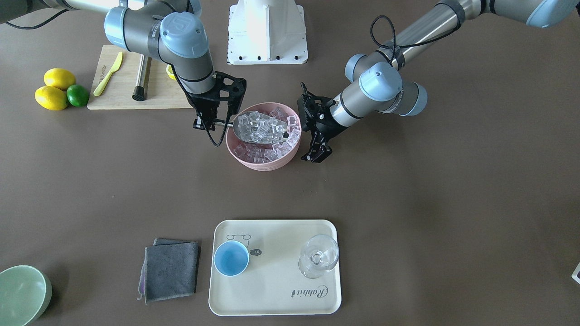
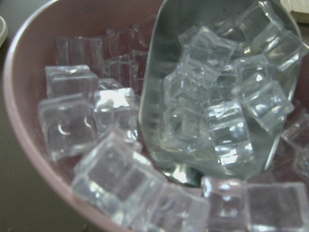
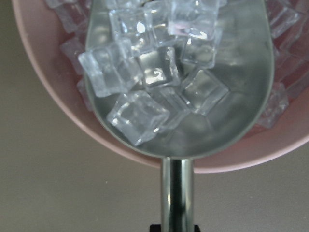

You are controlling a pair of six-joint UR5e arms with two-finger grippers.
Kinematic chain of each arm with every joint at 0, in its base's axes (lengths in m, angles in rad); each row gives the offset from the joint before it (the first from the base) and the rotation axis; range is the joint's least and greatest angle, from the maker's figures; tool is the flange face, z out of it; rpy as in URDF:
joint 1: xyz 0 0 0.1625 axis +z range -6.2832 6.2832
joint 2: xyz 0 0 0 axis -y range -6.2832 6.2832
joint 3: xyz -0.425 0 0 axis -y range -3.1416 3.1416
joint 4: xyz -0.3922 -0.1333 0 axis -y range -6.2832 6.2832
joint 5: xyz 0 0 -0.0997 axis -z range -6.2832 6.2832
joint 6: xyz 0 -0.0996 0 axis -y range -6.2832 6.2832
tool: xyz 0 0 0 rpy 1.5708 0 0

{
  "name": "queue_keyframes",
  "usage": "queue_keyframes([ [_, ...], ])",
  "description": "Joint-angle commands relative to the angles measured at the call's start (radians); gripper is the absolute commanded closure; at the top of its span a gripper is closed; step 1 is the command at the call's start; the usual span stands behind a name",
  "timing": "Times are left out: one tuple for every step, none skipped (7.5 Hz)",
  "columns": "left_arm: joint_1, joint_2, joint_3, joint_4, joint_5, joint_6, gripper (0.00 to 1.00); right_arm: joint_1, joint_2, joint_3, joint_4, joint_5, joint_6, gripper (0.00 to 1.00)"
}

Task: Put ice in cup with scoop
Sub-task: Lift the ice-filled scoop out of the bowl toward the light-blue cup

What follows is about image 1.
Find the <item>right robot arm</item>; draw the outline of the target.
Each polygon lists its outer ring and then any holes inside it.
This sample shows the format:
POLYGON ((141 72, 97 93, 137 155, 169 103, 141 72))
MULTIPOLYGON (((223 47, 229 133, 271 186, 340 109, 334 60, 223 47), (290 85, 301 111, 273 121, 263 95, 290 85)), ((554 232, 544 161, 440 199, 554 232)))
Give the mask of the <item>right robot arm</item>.
POLYGON ((111 44, 172 66, 196 111, 195 128, 233 125, 247 82, 215 70, 199 0, 3 0, 1 22, 45 8, 103 13, 111 44))

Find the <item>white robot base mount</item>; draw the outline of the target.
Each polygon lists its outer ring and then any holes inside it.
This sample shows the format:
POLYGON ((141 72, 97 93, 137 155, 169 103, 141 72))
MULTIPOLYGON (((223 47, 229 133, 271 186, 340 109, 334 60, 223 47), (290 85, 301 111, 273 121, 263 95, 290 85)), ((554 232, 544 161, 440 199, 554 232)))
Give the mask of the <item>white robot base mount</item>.
POLYGON ((230 6, 228 64, 304 64, 308 58, 303 6, 294 0, 239 0, 230 6))

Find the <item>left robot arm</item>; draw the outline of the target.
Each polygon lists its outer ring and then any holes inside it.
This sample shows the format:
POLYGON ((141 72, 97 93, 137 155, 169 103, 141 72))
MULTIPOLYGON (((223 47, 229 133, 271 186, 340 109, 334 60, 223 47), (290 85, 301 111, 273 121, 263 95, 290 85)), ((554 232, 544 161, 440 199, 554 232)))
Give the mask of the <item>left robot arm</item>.
POLYGON ((339 94, 317 96, 302 83, 299 117, 302 130, 311 133, 310 148, 302 160, 321 163, 332 154, 329 141, 370 113, 419 114, 426 107, 427 91, 416 82, 404 81, 400 69, 431 44, 460 29, 466 20, 493 13, 547 28, 578 9, 577 0, 440 0, 410 27, 393 32, 389 41, 380 43, 372 36, 377 49, 348 60, 345 76, 349 85, 339 94))

